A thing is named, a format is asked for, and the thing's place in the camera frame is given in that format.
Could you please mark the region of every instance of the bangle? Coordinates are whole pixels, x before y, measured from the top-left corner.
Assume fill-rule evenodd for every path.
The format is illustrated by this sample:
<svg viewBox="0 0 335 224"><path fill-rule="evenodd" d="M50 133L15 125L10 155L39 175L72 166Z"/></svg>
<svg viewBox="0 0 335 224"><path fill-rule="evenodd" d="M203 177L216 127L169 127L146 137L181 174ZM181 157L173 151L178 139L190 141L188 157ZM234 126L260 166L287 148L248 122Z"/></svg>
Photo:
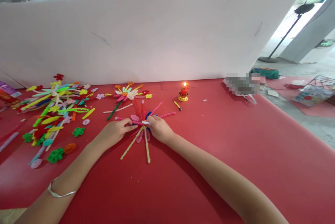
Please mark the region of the bangle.
<svg viewBox="0 0 335 224"><path fill-rule="evenodd" d="M76 192L78 191L79 188L78 188L77 190L75 190L75 191L73 191L73 192L70 192L70 193L68 193L68 194L65 194L65 195L59 195L59 194L53 192L53 191L51 190L51 186L52 186L52 183L53 183L57 178L55 178L53 181L51 181L50 184L49 184L49 186L48 186L48 191L51 193L51 195L52 195L53 197L55 197L55 198L62 198L62 197L66 197L66 196L69 196L69 195L71 195L71 194L74 194L74 193L76 193Z"/></svg>

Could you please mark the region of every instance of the candle holder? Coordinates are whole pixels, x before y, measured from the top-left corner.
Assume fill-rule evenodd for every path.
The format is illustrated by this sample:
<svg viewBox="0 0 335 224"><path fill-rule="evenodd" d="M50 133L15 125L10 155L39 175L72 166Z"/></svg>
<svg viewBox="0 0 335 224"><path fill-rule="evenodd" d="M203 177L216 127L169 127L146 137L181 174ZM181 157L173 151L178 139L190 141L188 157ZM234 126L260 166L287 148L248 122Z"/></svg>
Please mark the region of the candle holder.
<svg viewBox="0 0 335 224"><path fill-rule="evenodd" d="M179 97L178 97L178 100L180 101L180 102L186 102L187 100L188 100L188 92L187 92L187 94L186 95L182 95L181 93L180 93L180 91L179 91Z"/></svg>

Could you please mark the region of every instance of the white foam board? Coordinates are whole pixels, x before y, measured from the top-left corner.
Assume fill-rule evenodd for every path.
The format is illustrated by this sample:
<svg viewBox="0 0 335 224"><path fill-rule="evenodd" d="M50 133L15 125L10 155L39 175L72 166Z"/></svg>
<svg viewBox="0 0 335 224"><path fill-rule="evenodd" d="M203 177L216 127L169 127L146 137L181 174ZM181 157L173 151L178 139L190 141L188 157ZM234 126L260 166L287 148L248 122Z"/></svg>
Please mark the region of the white foam board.
<svg viewBox="0 0 335 224"><path fill-rule="evenodd" d="M0 70L28 87L245 74L295 0L0 4Z"/></svg>

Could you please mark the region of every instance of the exit sign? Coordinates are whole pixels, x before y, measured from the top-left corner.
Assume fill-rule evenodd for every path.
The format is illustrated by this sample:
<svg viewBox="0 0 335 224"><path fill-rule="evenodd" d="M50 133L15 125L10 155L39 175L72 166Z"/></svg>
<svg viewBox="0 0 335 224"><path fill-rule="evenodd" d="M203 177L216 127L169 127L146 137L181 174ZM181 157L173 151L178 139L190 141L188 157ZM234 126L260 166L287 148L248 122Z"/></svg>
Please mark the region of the exit sign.
<svg viewBox="0 0 335 224"><path fill-rule="evenodd" d="M329 48L335 44L335 39L322 40L316 48Z"/></svg>

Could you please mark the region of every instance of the paper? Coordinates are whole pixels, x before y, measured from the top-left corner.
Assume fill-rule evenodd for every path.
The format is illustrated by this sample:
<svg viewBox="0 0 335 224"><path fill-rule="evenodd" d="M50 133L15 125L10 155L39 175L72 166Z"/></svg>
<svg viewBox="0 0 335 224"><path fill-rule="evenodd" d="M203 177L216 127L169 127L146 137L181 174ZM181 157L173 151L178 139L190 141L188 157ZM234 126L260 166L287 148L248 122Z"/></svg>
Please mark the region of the paper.
<svg viewBox="0 0 335 224"><path fill-rule="evenodd" d="M268 92L268 95L279 97L278 92L273 89L267 89L267 92Z"/></svg>

